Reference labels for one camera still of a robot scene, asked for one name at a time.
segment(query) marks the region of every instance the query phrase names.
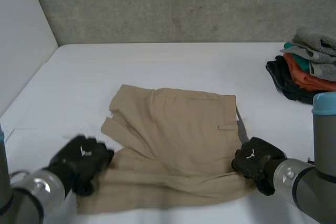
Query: folded garment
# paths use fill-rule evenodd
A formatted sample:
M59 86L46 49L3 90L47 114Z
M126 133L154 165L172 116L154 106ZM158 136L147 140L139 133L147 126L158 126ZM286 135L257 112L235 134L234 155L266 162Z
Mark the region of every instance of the folded garment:
M285 49L283 49L283 50L286 50L286 49L292 50L293 48L291 48L291 47L293 47L293 46L294 46L293 44L287 42L287 43L284 44L284 48ZM309 73L309 60L307 60L307 59L305 59L305 58L303 58L303 57L295 54L295 52L293 52L293 51L290 51L289 53L293 56L294 60L297 62L297 64L299 65L299 67L304 72L308 72Z
M289 100L300 101L302 103L312 104L315 94L322 91L310 92L301 89L294 81L289 72L286 60L283 56L277 56L275 61L269 61L266 69L270 73L273 82L278 90L281 90Z
M310 75L319 79L336 82L336 62L330 64L309 62Z
M330 24L320 23L312 27L300 27L294 40L330 57L336 56L336 30Z
M291 47L282 49L280 50L280 52L290 53L291 55L293 55L293 57L294 55L298 55L305 59L309 59L310 75L323 80L336 81L336 61L328 63L328 60L334 60L336 59L336 57L321 57L322 53L316 52L312 49L303 48L298 45L293 45Z
M77 198L80 214L217 204L255 190L231 168L241 146L234 95L122 85L110 111L101 131L124 148L94 194Z
M283 56L288 64L292 80L299 85L300 88L308 91L336 91L336 82L321 80L315 76L311 76L301 70L291 54L285 53Z

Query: glove logo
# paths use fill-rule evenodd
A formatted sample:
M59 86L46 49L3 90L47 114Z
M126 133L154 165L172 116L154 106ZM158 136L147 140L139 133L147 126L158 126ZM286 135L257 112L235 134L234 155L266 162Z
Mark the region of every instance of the glove logo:
M255 157L255 155L254 155L254 149L252 149L252 154L249 157L247 157L246 159L249 159L251 157Z
M82 154L82 157L84 156L91 156L92 155L92 152L86 152L83 150L82 146L80 147L80 152Z

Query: teal shirt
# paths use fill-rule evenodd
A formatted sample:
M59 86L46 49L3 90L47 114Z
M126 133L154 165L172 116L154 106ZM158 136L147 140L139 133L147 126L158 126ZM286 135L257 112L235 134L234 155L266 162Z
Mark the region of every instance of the teal shirt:
M284 44L284 48L287 49L287 48L290 48L292 47L293 44L287 42ZM309 73L309 60L301 57L301 56L298 56L296 54L291 54L294 58L294 60L297 62L297 64L299 65L299 67L304 71L304 72L307 72Z

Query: gray towel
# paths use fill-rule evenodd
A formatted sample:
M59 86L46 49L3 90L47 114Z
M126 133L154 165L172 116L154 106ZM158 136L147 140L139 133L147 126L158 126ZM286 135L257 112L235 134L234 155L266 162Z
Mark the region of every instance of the gray towel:
M296 31L294 40L298 43L303 42L318 52L336 56L336 29L331 24L300 27Z
M300 47L297 45L294 45L292 47L289 48L285 48L280 50L280 52L287 52L289 54L296 54L298 56L301 56L307 60L312 60L315 62L318 62L319 60L321 60L320 58L320 53L316 52L314 50L305 48L305 47Z
M336 30L332 26L318 24L314 28L300 27L291 41L294 45L280 50L309 60L312 76L336 81Z
M309 61L309 72L323 80L336 81L336 62L329 64L315 63Z

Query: gray wall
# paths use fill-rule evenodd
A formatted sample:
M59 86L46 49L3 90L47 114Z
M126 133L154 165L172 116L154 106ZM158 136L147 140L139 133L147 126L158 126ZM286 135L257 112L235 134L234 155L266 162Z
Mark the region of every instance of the gray wall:
M39 0L59 45L286 41L335 0Z

